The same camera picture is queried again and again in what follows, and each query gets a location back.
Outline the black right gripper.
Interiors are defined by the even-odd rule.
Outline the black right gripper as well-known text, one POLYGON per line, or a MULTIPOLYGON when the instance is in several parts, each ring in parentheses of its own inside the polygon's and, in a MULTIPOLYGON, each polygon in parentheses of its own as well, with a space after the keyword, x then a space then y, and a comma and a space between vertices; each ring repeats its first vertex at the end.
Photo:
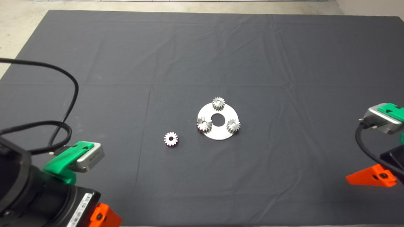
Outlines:
MULTIPOLYGON (((404 170, 404 147, 395 147, 380 155, 386 163, 404 170)), ((381 164, 376 164, 345 177, 349 184, 363 186, 393 187, 398 181, 393 173, 381 164)))

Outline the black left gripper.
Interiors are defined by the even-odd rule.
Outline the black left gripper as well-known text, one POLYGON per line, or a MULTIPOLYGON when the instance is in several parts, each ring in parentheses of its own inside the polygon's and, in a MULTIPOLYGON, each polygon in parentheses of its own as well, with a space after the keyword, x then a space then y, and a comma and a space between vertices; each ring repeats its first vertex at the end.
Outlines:
POLYGON ((98 203, 100 192, 79 186, 69 187, 70 194, 66 212, 63 214, 64 227, 119 227, 122 218, 109 205, 98 203))

